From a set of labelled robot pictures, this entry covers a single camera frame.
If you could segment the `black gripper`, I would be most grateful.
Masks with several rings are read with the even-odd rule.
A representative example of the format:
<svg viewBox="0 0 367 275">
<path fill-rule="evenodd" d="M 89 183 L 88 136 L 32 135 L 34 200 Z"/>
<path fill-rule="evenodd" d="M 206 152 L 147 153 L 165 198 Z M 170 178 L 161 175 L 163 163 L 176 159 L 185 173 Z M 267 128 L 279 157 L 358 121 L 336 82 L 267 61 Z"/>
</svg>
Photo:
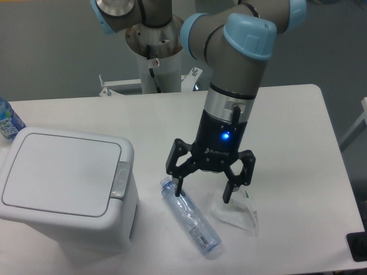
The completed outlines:
<svg viewBox="0 0 367 275">
<path fill-rule="evenodd" d="M 166 161 L 166 173 L 175 184 L 174 195 L 180 196 L 184 178 L 197 170 L 224 172 L 228 178 L 222 199 L 229 203 L 240 186 L 251 184 L 256 163 L 251 150 L 239 152 L 247 122 L 240 121 L 240 109 L 235 108 L 230 121 L 220 120 L 203 111 L 193 144 L 176 138 Z M 235 175 L 231 165 L 240 160 L 241 172 Z"/>
</svg>

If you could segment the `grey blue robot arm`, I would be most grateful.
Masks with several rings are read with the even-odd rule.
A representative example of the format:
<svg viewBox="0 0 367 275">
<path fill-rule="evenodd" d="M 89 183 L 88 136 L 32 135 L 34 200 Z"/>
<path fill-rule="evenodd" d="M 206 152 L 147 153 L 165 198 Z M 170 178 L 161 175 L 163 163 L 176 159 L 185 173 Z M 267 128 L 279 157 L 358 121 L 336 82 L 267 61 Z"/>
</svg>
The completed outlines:
<svg viewBox="0 0 367 275">
<path fill-rule="evenodd" d="M 299 26 L 306 18 L 305 1 L 238 1 L 210 15 L 187 18 L 174 38 L 171 1 L 91 1 L 102 28 L 117 33 L 137 26 L 140 47 L 150 58 L 168 54 L 169 45 L 186 50 L 213 71 L 195 141 L 175 139 L 166 172 L 179 196 L 183 180 L 197 170 L 223 172 L 227 184 L 223 201 L 250 184 L 255 156 L 239 151 L 268 60 L 278 34 Z"/>
</svg>

